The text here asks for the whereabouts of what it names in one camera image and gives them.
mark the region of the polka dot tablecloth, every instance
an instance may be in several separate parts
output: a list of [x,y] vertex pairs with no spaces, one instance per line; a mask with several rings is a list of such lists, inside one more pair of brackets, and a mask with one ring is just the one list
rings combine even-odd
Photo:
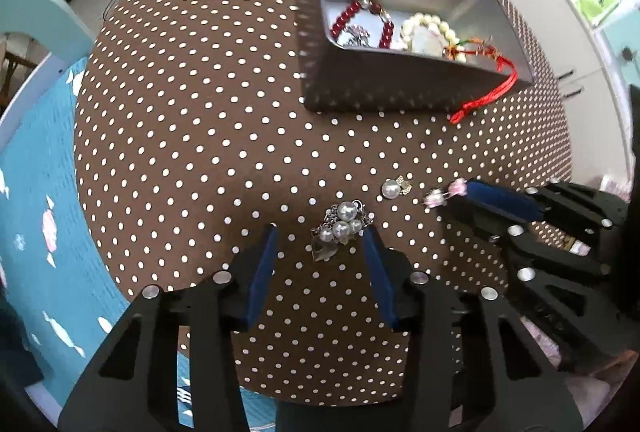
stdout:
[[[523,188],[570,175],[557,83],[529,27],[499,1],[536,85],[453,126],[431,112],[306,111],[296,0],[122,0],[90,57],[74,147],[80,203],[118,288],[131,300],[150,283],[193,286],[275,222],[263,313],[234,337],[241,385],[316,405],[400,394],[408,337],[380,320],[360,241],[315,263],[310,231],[332,204],[359,199],[416,268],[452,289],[504,289],[497,248],[420,204],[456,177]],[[383,199],[383,181],[399,174],[413,190]],[[178,346],[188,354],[187,330]]]

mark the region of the chair backrest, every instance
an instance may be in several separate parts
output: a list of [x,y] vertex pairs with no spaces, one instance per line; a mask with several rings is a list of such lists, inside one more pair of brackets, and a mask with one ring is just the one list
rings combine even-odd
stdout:
[[24,33],[63,62],[89,54],[94,36],[64,0],[0,0],[0,33]]

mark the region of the red cord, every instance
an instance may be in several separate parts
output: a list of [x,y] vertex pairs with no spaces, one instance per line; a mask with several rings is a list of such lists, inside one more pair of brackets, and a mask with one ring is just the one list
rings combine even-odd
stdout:
[[[462,52],[464,54],[481,54],[483,56],[490,56],[492,58],[496,55],[495,47],[490,47],[490,46],[486,47],[485,50],[480,53],[475,52],[474,50],[460,50],[458,52]],[[496,70],[498,72],[500,72],[505,65],[508,65],[511,67],[511,74],[509,78],[504,80],[500,85],[498,85],[491,92],[489,92],[489,94],[486,94],[481,98],[475,99],[473,101],[463,103],[460,110],[458,110],[454,115],[451,116],[449,121],[451,122],[452,125],[456,125],[457,123],[460,123],[462,118],[467,114],[469,114],[472,110],[475,110],[476,108],[483,107],[485,105],[488,105],[489,103],[496,101],[498,98],[506,94],[509,91],[509,89],[516,83],[516,81],[518,81],[518,71],[516,70],[516,67],[515,65],[513,65],[513,62],[511,62],[511,60],[508,60],[507,58],[499,54],[498,56],[495,57],[495,63],[496,63]]]

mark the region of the silver screw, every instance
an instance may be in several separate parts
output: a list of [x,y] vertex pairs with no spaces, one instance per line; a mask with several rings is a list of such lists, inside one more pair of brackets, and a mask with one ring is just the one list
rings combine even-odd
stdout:
[[142,296],[147,299],[156,298],[160,294],[160,288],[150,284],[142,290]]
[[518,278],[523,282],[529,282],[536,277],[536,271],[532,267],[524,267],[518,270]]
[[231,274],[228,271],[218,271],[213,274],[213,282],[216,284],[229,284],[231,279]]
[[411,279],[411,282],[420,286],[427,284],[429,281],[429,275],[424,271],[414,271],[409,278]]
[[518,235],[522,235],[524,233],[524,228],[517,224],[510,226],[507,228],[507,233],[512,237],[517,237]]
[[480,294],[485,300],[495,300],[498,298],[498,291],[492,287],[483,287],[480,290]]

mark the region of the pearl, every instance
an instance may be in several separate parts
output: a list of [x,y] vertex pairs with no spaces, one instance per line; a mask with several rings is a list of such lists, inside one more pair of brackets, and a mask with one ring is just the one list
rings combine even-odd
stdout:
[[334,235],[338,240],[344,240],[349,237],[349,223],[338,221],[334,224]]
[[353,219],[349,223],[349,231],[352,235],[355,235],[362,229],[362,221],[360,219]]
[[356,205],[353,203],[347,201],[340,203],[340,206],[338,206],[338,217],[340,217],[342,221],[352,221],[356,218],[357,214],[358,208],[356,208]]
[[398,195],[400,195],[402,188],[398,181],[395,179],[389,179],[385,181],[382,185],[382,195],[384,195],[387,199],[395,199]]
[[334,232],[329,227],[324,227],[320,230],[318,237],[322,242],[331,242],[334,239]]

